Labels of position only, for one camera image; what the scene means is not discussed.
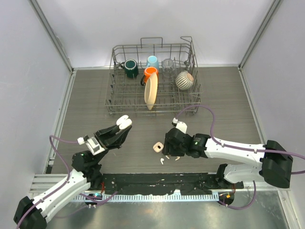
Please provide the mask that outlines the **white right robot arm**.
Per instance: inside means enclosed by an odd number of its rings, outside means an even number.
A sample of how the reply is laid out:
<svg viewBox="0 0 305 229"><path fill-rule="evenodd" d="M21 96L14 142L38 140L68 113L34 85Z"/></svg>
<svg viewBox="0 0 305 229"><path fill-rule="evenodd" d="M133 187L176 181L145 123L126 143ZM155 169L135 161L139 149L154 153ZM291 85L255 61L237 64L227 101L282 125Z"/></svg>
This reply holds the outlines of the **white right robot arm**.
<svg viewBox="0 0 305 229"><path fill-rule="evenodd" d="M278 188L290 187L293 158L277 141L247 145L212 139L205 134L191 136L174 127L165 135L162 153L173 157L222 158L237 162L236 165L219 166L215 182L220 188L244 181L265 181Z"/></svg>

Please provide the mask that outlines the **white earbud charging case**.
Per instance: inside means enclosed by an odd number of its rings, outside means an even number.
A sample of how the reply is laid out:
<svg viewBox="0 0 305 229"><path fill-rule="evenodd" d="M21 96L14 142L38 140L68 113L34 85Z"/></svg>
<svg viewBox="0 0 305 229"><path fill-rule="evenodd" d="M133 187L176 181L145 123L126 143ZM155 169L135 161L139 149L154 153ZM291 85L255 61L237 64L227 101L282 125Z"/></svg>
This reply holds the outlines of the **white earbud charging case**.
<svg viewBox="0 0 305 229"><path fill-rule="evenodd" d="M123 130L132 125L132 120L128 115L123 115L116 121L116 125L120 130Z"/></svg>

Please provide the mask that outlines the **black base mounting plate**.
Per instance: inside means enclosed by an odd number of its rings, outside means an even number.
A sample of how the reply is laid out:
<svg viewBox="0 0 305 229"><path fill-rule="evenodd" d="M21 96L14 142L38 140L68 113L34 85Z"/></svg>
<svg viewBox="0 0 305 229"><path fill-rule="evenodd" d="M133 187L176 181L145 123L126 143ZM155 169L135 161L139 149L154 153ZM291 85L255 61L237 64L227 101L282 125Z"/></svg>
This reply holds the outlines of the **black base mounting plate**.
<svg viewBox="0 0 305 229"><path fill-rule="evenodd" d="M209 173L146 173L103 174L99 188L106 194L119 195L172 195L179 190L182 195L211 194L215 189L243 189L243 182L230 184L216 180Z"/></svg>

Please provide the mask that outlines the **clear glass cup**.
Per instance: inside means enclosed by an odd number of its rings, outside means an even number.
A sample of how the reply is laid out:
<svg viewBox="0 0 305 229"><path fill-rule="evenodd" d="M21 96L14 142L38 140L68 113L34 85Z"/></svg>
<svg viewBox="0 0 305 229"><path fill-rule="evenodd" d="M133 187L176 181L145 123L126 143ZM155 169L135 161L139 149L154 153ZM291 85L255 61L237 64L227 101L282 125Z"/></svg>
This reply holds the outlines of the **clear glass cup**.
<svg viewBox="0 0 305 229"><path fill-rule="evenodd" d="M162 61L162 72L166 78L174 77L175 75L175 63L172 59L166 58Z"/></svg>

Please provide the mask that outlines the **pink earbud charging case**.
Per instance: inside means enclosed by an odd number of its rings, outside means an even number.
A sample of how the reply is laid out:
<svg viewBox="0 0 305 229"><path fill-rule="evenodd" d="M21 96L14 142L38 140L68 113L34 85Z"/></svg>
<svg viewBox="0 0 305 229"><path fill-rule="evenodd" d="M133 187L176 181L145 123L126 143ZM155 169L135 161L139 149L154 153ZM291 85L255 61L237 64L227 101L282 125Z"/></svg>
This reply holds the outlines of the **pink earbud charging case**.
<svg viewBox="0 0 305 229"><path fill-rule="evenodd" d="M162 152L163 148L164 148L164 145L163 145L163 143L161 143L161 142L157 142L157 143L155 143L155 144L153 145L153 150L154 150L156 153Z"/></svg>

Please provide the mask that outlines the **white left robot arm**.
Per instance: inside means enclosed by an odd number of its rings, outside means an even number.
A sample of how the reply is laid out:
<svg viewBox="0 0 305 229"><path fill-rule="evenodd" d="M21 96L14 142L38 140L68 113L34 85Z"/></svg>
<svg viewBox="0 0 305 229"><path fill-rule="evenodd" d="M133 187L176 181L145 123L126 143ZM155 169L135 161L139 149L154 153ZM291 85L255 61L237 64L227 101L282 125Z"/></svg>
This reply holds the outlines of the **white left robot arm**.
<svg viewBox="0 0 305 229"><path fill-rule="evenodd" d="M85 144L86 151L72 157L72 170L50 189L35 198L19 201L13 220L19 229L44 229L57 212L75 196L86 190L101 188L103 175L101 159L112 149L121 148L132 128L131 119L97 131L93 137L79 137L77 144Z"/></svg>

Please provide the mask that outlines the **dark green mug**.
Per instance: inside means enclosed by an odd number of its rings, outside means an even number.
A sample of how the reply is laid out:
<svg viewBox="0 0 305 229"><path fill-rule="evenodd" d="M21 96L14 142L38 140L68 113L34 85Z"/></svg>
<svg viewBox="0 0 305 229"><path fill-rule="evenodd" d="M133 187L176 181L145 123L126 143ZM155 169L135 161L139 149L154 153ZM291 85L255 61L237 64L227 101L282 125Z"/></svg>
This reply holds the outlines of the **dark green mug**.
<svg viewBox="0 0 305 229"><path fill-rule="evenodd" d="M133 59L128 59L120 63L120 67L124 69L128 78L135 79L139 74L137 62Z"/></svg>

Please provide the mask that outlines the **light blue mug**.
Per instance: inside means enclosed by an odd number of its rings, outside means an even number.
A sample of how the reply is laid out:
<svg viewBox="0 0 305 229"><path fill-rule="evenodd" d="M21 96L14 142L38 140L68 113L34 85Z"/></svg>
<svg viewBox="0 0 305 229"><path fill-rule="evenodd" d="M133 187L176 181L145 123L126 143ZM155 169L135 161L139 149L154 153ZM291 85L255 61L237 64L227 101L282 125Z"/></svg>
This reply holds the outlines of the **light blue mug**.
<svg viewBox="0 0 305 229"><path fill-rule="evenodd" d="M159 70L159 62L158 62L158 58L156 56L151 55L147 58L145 68L148 68L148 67L154 67L157 70Z"/></svg>

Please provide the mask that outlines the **orange mug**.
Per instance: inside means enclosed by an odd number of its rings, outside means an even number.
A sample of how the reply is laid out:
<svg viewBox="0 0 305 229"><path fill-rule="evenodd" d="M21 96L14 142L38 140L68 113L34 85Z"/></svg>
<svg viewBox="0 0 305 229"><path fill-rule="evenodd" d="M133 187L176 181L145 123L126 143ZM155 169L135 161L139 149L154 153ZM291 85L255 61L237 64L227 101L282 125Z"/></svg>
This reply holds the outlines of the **orange mug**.
<svg viewBox="0 0 305 229"><path fill-rule="evenodd" d="M140 81L140 84L141 84L142 86L144 86L144 85L146 84L147 80L149 79L149 77L150 77L153 73L156 73L156 74L158 75L158 73L159 73L159 72L158 72L158 69L155 68L155 67L147 67L147 68L145 68L143 77L142 77L142 79L141 79L141 81Z"/></svg>

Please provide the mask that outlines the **beige plate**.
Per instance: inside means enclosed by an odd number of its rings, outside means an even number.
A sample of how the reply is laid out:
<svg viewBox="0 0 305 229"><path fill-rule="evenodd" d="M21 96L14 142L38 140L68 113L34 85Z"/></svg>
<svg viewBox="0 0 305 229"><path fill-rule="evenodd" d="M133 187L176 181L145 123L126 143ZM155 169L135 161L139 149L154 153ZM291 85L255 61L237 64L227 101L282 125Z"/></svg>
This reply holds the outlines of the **beige plate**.
<svg viewBox="0 0 305 229"><path fill-rule="evenodd" d="M144 101L148 110L152 110L157 96L158 76L153 73L146 82L144 90Z"/></svg>

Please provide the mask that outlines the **striped ceramic bowl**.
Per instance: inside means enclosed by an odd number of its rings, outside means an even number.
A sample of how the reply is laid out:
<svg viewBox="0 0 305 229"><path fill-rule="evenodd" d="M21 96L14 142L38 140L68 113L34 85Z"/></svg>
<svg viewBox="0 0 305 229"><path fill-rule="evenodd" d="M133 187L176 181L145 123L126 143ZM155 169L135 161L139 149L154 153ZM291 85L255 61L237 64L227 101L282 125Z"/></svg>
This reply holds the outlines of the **striped ceramic bowl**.
<svg viewBox="0 0 305 229"><path fill-rule="evenodd" d="M188 90L193 86L194 78L189 72L182 71L175 78L175 83L180 90Z"/></svg>

